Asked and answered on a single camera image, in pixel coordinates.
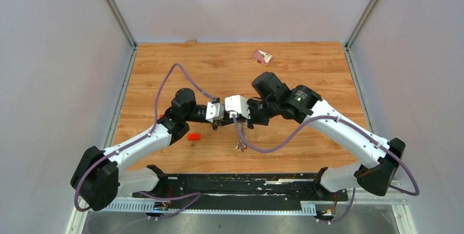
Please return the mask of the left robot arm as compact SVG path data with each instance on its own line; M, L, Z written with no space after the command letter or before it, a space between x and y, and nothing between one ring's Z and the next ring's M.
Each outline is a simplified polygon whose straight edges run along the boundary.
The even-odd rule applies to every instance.
M199 105L193 90L180 89L163 116L147 130L113 147L88 148L70 182L75 190L75 208L80 212L99 211L115 198L135 192L148 191L154 197L164 196L168 184L161 179L156 166L138 171L129 171L129 167L152 152L179 141L188 133L190 122L222 125L232 111L229 106L233 101L233 98L226 98L221 103L218 98L213 98L212 102Z

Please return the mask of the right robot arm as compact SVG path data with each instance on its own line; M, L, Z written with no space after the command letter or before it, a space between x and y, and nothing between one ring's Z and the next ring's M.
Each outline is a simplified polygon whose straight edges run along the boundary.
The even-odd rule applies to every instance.
M314 90L298 85L290 89L274 73L264 72L252 81L259 99L248 101L253 124L267 125L269 119L282 116L314 128L348 150L357 159L350 165L321 168L312 192L326 200L342 189L362 188L385 196L399 167L405 143L386 139L362 128L339 113Z

